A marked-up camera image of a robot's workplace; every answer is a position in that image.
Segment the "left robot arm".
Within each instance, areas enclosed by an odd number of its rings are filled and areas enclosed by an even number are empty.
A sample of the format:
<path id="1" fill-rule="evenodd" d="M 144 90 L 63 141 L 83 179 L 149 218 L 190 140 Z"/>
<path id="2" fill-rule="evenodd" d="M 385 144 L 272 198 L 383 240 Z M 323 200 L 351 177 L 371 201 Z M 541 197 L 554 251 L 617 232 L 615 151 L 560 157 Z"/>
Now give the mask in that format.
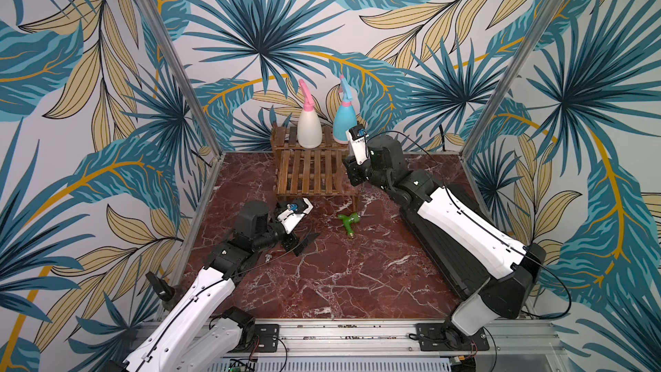
<path id="1" fill-rule="evenodd" d="M 165 320 L 124 360 L 108 361 L 104 371 L 204 371 L 217 358 L 250 344 L 255 319 L 229 308 L 203 337 L 197 334 L 214 310 L 244 277 L 258 266 L 262 253 L 282 246 L 285 251 L 305 247 L 294 230 L 313 210 L 307 198 L 278 203 L 248 201 L 237 215 L 229 237 L 215 246 L 196 280 L 178 299 Z"/>

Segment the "wooden slatted step shelf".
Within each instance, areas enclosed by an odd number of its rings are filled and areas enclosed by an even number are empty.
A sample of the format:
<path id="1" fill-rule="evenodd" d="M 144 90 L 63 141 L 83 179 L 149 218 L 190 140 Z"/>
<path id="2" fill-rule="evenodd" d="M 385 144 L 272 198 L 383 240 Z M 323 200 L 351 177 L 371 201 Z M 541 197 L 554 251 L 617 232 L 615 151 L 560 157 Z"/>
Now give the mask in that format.
<path id="1" fill-rule="evenodd" d="M 322 143 L 302 147 L 297 127 L 274 125 L 270 143 L 276 166 L 275 193 L 284 200 L 299 196 L 342 196 L 351 199 L 351 209 L 360 207 L 361 189 L 349 183 L 343 159 L 348 147 L 334 140 L 332 127 L 323 125 Z"/>

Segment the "white spray bottle pink top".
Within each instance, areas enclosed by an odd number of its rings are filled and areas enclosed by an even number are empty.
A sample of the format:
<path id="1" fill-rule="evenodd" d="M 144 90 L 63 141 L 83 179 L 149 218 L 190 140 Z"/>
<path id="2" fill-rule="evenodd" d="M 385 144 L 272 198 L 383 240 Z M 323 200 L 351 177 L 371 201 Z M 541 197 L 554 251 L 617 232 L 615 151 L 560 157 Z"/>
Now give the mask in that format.
<path id="1" fill-rule="evenodd" d="M 322 143 L 322 126 L 313 95 L 303 79 L 299 80 L 299 86 L 304 96 L 304 105 L 297 125 L 297 141 L 303 148 L 313 149 Z"/>

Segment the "blue spray bottle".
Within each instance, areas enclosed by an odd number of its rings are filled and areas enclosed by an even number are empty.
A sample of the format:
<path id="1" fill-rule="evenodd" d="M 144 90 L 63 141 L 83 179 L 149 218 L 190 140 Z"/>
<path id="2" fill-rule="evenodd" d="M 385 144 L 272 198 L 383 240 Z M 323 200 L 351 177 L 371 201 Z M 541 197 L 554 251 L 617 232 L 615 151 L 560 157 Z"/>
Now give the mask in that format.
<path id="1" fill-rule="evenodd" d="M 340 76 L 340 91 L 342 91 L 342 95 L 333 122 L 333 138 L 338 144 L 345 145 L 348 143 L 346 133 L 357 125 L 357 120 L 353 106 L 354 93 L 344 75 Z"/>

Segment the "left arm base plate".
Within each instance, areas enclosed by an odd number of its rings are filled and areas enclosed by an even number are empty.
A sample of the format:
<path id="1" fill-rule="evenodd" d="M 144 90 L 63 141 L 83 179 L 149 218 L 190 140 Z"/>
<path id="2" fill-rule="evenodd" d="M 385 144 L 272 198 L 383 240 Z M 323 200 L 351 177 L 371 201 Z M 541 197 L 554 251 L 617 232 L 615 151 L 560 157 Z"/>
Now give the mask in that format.
<path id="1" fill-rule="evenodd" d="M 281 329 L 279 324 L 256 323 L 254 316 L 236 307 L 225 310 L 216 318 L 218 319 L 217 324 L 220 324 L 221 320 L 233 321 L 241 331 L 239 343 L 230 353 L 277 352 Z"/>

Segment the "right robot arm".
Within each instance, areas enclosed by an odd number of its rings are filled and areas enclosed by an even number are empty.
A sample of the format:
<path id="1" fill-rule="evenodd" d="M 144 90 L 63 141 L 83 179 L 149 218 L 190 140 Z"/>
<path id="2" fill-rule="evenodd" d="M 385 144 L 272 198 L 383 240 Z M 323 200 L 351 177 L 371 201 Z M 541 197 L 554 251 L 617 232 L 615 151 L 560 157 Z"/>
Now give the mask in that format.
<path id="1" fill-rule="evenodd" d="M 546 253 L 503 234 L 461 202 L 447 184 L 426 170 L 410 170 L 401 144 L 390 136 L 369 138 L 364 127 L 346 133 L 344 159 L 349 181 L 380 188 L 413 218 L 410 228 L 430 229 L 452 239 L 486 270 L 487 279 L 444 321 L 431 341 L 459 348 L 493 320 L 518 317 L 533 289 Z"/>

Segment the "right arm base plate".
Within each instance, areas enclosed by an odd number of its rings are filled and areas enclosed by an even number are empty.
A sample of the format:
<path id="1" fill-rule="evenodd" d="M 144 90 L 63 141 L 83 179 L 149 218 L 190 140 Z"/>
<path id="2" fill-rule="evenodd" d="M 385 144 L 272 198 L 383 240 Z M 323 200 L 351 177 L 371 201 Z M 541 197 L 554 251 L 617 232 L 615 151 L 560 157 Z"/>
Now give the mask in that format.
<path id="1" fill-rule="evenodd" d="M 452 325 L 442 323 L 418 323 L 408 339 L 418 342 L 421 351 L 489 351 L 490 345 L 484 329 L 467 336 Z"/>

